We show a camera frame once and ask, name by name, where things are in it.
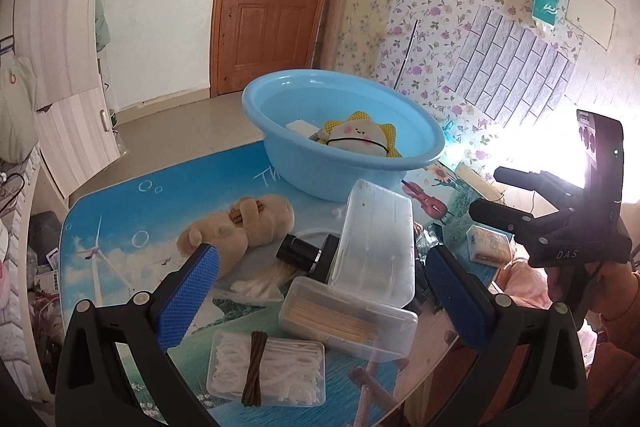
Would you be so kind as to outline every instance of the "blue gripper pad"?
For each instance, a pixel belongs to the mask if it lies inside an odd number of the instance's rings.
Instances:
[[[446,310],[462,343],[482,350],[489,339],[495,311],[484,299],[480,283],[464,271],[447,247],[431,248],[426,269],[429,284]]]
[[[198,255],[200,258],[196,261],[194,257]],[[211,245],[200,245],[179,271],[167,276],[180,276],[182,283],[178,284],[164,306],[157,311],[156,339],[162,350],[166,351],[169,347],[180,344],[193,317],[218,278],[219,265],[218,250]]]

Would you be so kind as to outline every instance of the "yellow sun plush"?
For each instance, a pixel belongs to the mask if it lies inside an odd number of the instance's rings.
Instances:
[[[370,156],[402,157],[396,150],[396,128],[390,123],[377,124],[362,111],[347,120],[325,123],[318,132],[318,142]]]

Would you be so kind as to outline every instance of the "white cabinet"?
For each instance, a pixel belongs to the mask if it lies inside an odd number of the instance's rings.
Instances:
[[[15,0],[15,51],[29,57],[41,108],[100,86],[95,0]]]
[[[95,0],[15,0],[15,52],[38,79],[42,157],[66,198],[119,158],[95,49]]]
[[[36,129],[42,157],[65,198],[120,157],[101,87],[37,113]]]

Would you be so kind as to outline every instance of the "person's hand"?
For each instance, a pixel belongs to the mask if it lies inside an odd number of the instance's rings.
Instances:
[[[587,272],[593,273],[599,265],[600,263],[590,263],[585,268]],[[549,298],[553,302],[561,300],[568,291],[573,267],[549,267],[545,271]],[[628,265],[613,261],[604,263],[596,277],[591,311],[602,314],[607,320],[620,317],[636,299],[638,279]]]

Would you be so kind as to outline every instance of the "green towel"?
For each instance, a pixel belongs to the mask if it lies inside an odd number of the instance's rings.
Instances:
[[[104,18],[104,6],[102,0],[95,0],[95,49],[100,53],[111,42],[109,25]]]
[[[0,66],[0,158],[22,163],[38,143],[33,116],[36,77],[28,58],[2,56]]]

